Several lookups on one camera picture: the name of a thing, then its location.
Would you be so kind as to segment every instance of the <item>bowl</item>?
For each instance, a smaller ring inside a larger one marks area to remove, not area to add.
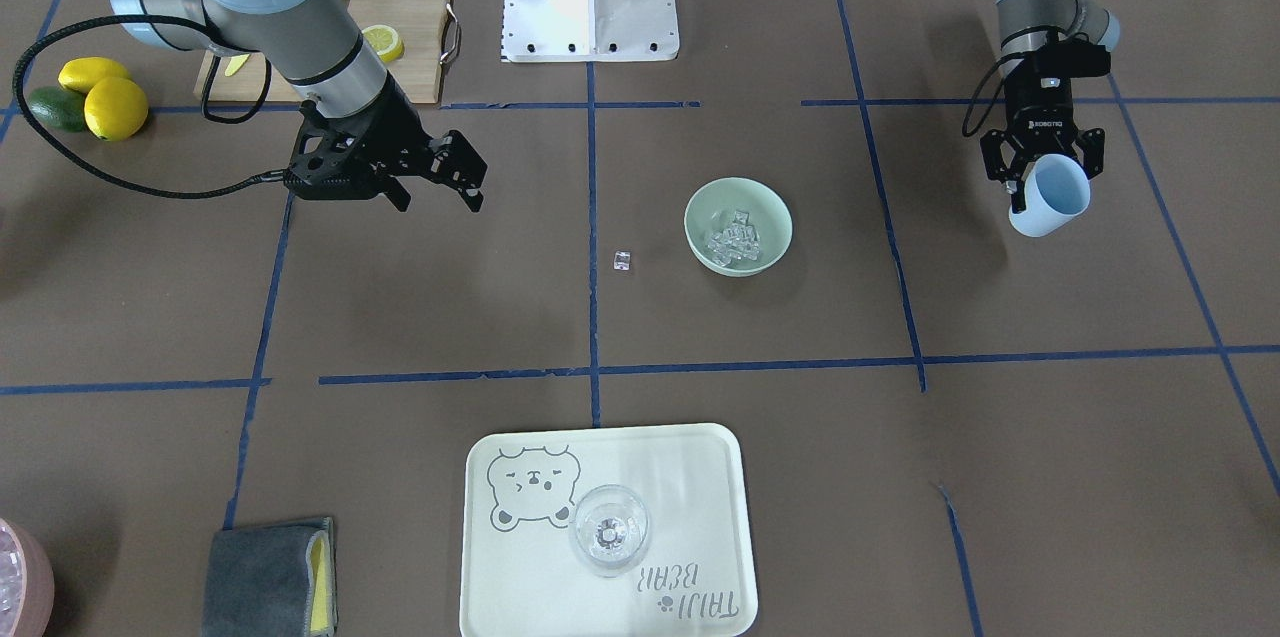
[[[13,637],[40,637],[54,608],[54,570],[40,542],[26,530],[0,519],[0,532],[8,532],[17,544],[18,572],[22,576]]]
[[[749,214],[748,223],[760,240],[760,258],[736,258],[728,265],[717,263],[707,242],[713,233],[723,232],[736,212]],[[764,272],[786,255],[791,246],[791,212],[782,198],[759,182],[746,177],[722,177],[694,192],[685,207],[685,237],[698,262],[727,278],[750,278]]]

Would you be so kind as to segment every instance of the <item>white mounting plate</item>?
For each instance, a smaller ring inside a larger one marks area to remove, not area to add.
[[[676,0],[630,0],[600,20],[594,40],[596,47],[590,50],[585,17],[568,19],[550,0],[503,1],[504,61],[666,61],[680,52]]]
[[[532,469],[561,475],[504,484]],[[562,510],[602,485],[650,515],[648,551],[614,578],[580,562]],[[742,455],[718,423],[490,435],[467,455],[463,637],[733,637],[756,609]]]

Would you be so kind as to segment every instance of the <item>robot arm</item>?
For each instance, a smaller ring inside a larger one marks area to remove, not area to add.
[[[1075,127],[1071,81],[1111,72],[1120,22],[1093,0],[997,0],[997,8],[1006,128],[982,137],[982,153],[987,177],[1005,183],[1019,214],[1027,208],[1028,168],[1044,153],[1078,159],[1078,148],[1085,177],[1102,173],[1106,134]],[[1005,145],[1012,150],[1009,162]]]
[[[178,17],[206,27],[132,23],[160,49],[211,50],[220,58],[261,52],[302,100],[283,182],[302,200],[370,200],[398,210],[410,194],[397,177],[451,187],[472,212],[484,196],[485,162],[452,130],[434,139],[340,0],[111,0],[116,14]]]

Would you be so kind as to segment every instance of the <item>bear drawing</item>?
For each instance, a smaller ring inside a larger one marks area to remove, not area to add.
[[[511,532],[521,522],[545,519],[558,530],[568,527],[573,514],[573,486],[581,472],[576,455],[566,445],[558,453],[547,446],[502,452],[489,463],[489,486],[494,507],[489,522],[499,532]]]

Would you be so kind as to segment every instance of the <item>pink bowl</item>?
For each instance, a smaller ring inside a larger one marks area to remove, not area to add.
[[[18,560],[22,568],[22,602],[13,637],[40,637],[49,625],[49,613],[54,609],[54,570],[36,537],[12,522],[0,519],[0,530],[13,535],[18,542]]]

